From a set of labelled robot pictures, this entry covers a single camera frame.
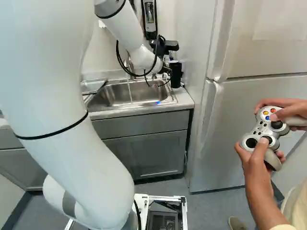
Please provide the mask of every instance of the gray floor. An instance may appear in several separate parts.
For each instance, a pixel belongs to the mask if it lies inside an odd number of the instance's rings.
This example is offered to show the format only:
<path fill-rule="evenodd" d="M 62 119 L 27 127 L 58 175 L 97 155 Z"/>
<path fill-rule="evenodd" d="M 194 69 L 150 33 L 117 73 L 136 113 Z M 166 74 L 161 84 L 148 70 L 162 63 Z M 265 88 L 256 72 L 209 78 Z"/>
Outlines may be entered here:
<path fill-rule="evenodd" d="M 248 229 L 255 223 L 248 208 L 244 189 L 190 195 L 185 179 L 136 186 L 136 193 L 157 196 L 186 196 L 189 230 L 227 230 L 229 216 L 242 219 Z M 34 196 L 14 230 L 64 230 L 68 219 L 54 211 L 42 196 Z M 86 230 L 74 225 L 73 230 Z"/>

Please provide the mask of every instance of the shoe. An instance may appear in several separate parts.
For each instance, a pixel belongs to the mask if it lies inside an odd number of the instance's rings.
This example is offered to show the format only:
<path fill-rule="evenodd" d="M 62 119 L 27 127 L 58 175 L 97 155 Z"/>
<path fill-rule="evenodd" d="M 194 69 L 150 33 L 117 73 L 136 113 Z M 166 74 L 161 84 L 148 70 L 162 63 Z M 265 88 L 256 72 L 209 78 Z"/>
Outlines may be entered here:
<path fill-rule="evenodd" d="M 246 225 L 236 217 L 230 217 L 228 224 L 231 230 L 248 230 Z"/>

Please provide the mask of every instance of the finger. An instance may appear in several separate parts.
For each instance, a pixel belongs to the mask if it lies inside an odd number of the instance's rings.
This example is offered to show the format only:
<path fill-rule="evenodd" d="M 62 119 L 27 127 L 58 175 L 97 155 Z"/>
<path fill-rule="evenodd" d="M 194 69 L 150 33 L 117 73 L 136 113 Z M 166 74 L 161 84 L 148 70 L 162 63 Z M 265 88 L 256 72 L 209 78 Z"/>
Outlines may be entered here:
<path fill-rule="evenodd" d="M 277 151 L 276 155 L 282 164 L 285 163 L 286 157 L 284 156 L 284 153 L 282 151 Z"/>
<path fill-rule="evenodd" d="M 297 131 L 297 130 L 302 130 L 302 131 L 307 131 L 307 126 L 290 126 L 291 131 Z"/>
<path fill-rule="evenodd" d="M 248 162 L 248 160 L 250 159 L 251 154 L 250 154 L 250 152 L 248 152 L 248 151 L 246 151 L 245 149 L 241 148 L 239 142 L 237 142 L 237 143 L 235 144 L 235 150 L 236 150 L 236 152 L 238 153 L 238 155 L 239 155 L 239 157 L 240 157 L 242 163 Z"/>
<path fill-rule="evenodd" d="M 291 126 L 290 129 L 291 131 L 297 131 L 297 126 Z"/>
<path fill-rule="evenodd" d="M 303 102 L 303 99 L 291 99 L 291 98 L 286 98 L 286 99 L 281 99 L 281 98 L 267 98 L 267 99 L 262 99 L 260 100 L 256 107 L 255 107 L 255 114 L 258 112 L 259 109 L 261 109 L 264 106 L 267 105 L 275 105 L 279 107 L 287 107 L 291 106 L 295 103 Z"/>
<path fill-rule="evenodd" d="M 266 138 L 260 138 L 258 141 L 251 158 L 255 161 L 263 163 L 265 152 L 269 146 L 269 140 Z"/>
<path fill-rule="evenodd" d="M 300 115 L 306 110 L 305 103 L 296 103 L 291 106 L 285 107 L 281 110 L 278 110 L 276 113 L 271 115 L 271 121 L 277 121 L 285 119 L 286 117 L 291 117 L 295 115 Z"/>
<path fill-rule="evenodd" d="M 307 131 L 307 127 L 305 126 L 298 126 L 297 130 Z"/>

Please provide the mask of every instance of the game controller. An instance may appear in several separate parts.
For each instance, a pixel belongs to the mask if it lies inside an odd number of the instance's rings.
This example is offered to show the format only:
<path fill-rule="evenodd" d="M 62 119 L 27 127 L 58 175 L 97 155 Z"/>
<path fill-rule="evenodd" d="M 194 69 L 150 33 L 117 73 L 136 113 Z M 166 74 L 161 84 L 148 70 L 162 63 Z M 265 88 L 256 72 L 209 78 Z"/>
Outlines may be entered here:
<path fill-rule="evenodd" d="M 256 114 L 256 126 L 250 133 L 243 136 L 241 147 L 249 152 L 253 152 L 260 138 L 269 140 L 269 147 L 264 156 L 266 167 L 273 171 L 279 171 L 282 164 L 275 154 L 279 148 L 279 137 L 287 135 L 290 126 L 307 126 L 307 119 L 300 116 L 293 116 L 284 121 L 271 121 L 270 116 L 282 108 L 277 106 L 266 106 L 261 108 Z"/>

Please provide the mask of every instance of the refrigerator handle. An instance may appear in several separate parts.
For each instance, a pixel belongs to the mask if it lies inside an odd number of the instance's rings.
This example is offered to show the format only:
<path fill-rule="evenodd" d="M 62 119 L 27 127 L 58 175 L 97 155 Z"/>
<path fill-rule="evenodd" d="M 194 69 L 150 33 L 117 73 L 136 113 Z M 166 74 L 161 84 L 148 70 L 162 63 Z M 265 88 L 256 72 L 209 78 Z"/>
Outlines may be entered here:
<path fill-rule="evenodd" d="M 236 58 L 240 41 L 240 28 L 236 26 L 241 18 L 242 9 L 237 0 L 222 0 L 217 14 L 220 23 L 213 32 L 213 46 L 209 61 L 207 76 L 218 83 L 223 83 L 230 77 L 233 62 Z"/>
<path fill-rule="evenodd" d="M 207 127 L 207 130 L 206 132 L 203 132 L 203 136 L 201 137 L 201 142 L 203 143 L 201 149 L 204 147 L 209 147 L 209 145 L 212 143 L 211 139 L 217 126 L 217 122 L 220 118 L 224 87 L 223 84 L 217 83 L 215 81 L 213 83 L 215 86 L 215 96 L 211 107 L 210 118 L 208 119 L 208 117 L 205 116 L 203 119 L 203 127 Z"/>

